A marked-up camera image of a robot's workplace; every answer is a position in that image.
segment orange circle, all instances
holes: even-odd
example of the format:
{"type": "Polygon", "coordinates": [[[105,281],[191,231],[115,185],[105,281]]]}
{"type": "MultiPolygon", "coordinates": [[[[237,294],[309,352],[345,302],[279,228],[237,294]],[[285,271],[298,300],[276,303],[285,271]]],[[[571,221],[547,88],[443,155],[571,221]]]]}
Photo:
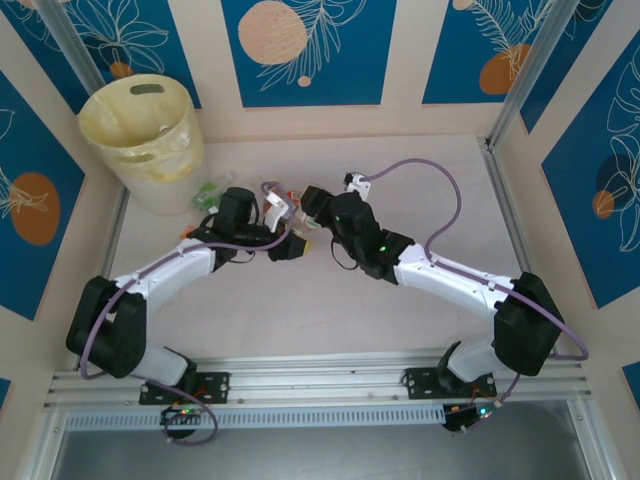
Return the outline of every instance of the orange circle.
{"type": "Polygon", "coordinates": [[[593,211],[596,212],[596,215],[600,218],[609,218],[613,213],[614,205],[615,200],[613,195],[606,190],[600,190],[596,193],[596,196],[593,197],[593,211]]]}
{"type": "Polygon", "coordinates": [[[480,89],[489,95],[509,92],[530,49],[531,45],[514,45],[508,52],[500,52],[485,63],[480,73],[480,89]],[[512,62],[515,72],[511,70],[512,62]]]}
{"type": "Polygon", "coordinates": [[[289,5],[264,0],[244,14],[238,24],[238,38],[254,62],[280,65],[302,53],[307,46],[307,29],[289,5]]]}
{"type": "Polygon", "coordinates": [[[53,240],[60,222],[60,197],[51,180],[40,173],[23,173],[13,182],[9,198],[15,202],[11,208],[13,227],[24,241],[46,245],[53,240]],[[29,205],[30,199],[37,207],[29,205]]]}
{"type": "Polygon", "coordinates": [[[311,85],[311,79],[306,75],[303,75],[298,79],[298,85],[300,85],[303,88],[308,87],[309,85],[311,85]]]}
{"type": "Polygon", "coordinates": [[[135,73],[129,65],[122,62],[113,62],[109,67],[109,71],[115,78],[130,77],[135,73]]]}

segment white tabletop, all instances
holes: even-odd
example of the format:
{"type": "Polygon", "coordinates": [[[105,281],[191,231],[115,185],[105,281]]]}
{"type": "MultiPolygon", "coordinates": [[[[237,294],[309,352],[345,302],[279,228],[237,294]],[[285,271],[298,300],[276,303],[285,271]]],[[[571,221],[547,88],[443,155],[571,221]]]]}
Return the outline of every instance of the white tabletop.
{"type": "MultiPolygon", "coordinates": [[[[518,275],[472,135],[210,144],[206,156],[213,175],[232,171],[237,185],[255,192],[275,177],[288,190],[316,184],[339,193],[347,171],[373,174],[408,157],[435,160],[459,182],[463,208],[434,251],[478,269],[518,275]]],[[[375,181],[368,201],[382,228],[418,242],[446,223],[455,208],[447,180],[422,165],[375,181]]],[[[156,216],[132,198],[112,275],[166,253],[200,217],[194,212],[156,216]]],[[[225,265],[199,279],[149,320],[149,340],[192,357],[357,353],[445,347],[492,328],[444,299],[341,269],[329,253],[330,238],[328,231],[314,231],[311,252],[295,261],[272,263],[261,254],[249,264],[225,265]]]]}

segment metal frame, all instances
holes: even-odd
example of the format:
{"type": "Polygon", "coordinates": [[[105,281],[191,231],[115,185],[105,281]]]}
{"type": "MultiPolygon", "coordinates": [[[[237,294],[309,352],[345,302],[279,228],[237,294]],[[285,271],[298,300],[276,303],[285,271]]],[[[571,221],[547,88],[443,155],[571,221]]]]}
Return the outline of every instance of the metal frame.
{"type": "MultiPolygon", "coordinates": [[[[228,402],[216,409],[370,406],[415,404],[401,384],[409,367],[435,367],[444,350],[391,353],[310,355],[238,359],[200,359],[202,371],[231,374],[228,402]]],[[[495,374],[498,391],[505,391],[514,373],[495,374]]],[[[77,372],[56,373],[45,412],[79,410],[159,411],[138,405],[142,382],[134,378],[101,377],[91,382],[77,372]]],[[[543,401],[591,397],[578,362],[549,361],[537,377],[526,377],[511,400],[543,401]]],[[[466,403],[468,399],[424,400],[422,404],[466,403]]]]}
{"type": "MultiPolygon", "coordinates": [[[[531,272],[533,270],[526,254],[520,223],[513,208],[511,194],[502,175],[500,158],[487,148],[488,140],[479,139],[479,143],[520,268],[531,272]]],[[[562,337],[556,344],[555,350],[557,353],[569,353],[562,337]]],[[[567,399],[567,407],[591,478],[593,480],[626,479],[627,476],[623,473],[621,461],[612,448],[613,442],[601,419],[595,401],[589,398],[567,399]]]]}
{"type": "Polygon", "coordinates": [[[579,3],[580,0],[556,1],[551,8],[549,16],[540,27],[531,50],[505,98],[498,118],[491,127],[487,139],[490,152],[495,153],[497,145],[520,113],[520,108],[549,60],[551,52],[553,52],[579,3]]]}

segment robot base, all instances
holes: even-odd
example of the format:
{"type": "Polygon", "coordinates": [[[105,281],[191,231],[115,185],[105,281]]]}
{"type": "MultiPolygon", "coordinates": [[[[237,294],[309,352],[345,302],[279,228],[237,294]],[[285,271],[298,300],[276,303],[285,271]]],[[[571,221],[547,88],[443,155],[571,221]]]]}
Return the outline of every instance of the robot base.
{"type": "Polygon", "coordinates": [[[407,387],[410,400],[433,400],[446,398],[473,398],[474,393],[482,392],[480,397],[497,395],[493,375],[478,377],[473,383],[460,385],[455,392],[448,391],[438,381],[438,371],[434,368],[407,368],[402,378],[407,387]]]}

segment bucket handle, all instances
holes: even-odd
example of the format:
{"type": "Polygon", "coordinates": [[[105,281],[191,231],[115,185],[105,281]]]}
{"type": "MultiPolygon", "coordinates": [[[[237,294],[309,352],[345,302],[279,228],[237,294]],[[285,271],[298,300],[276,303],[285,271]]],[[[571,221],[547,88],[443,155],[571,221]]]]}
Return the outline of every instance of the bucket handle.
{"type": "Polygon", "coordinates": [[[144,95],[147,93],[164,93],[164,87],[158,83],[142,83],[129,88],[132,95],[144,95]]]}

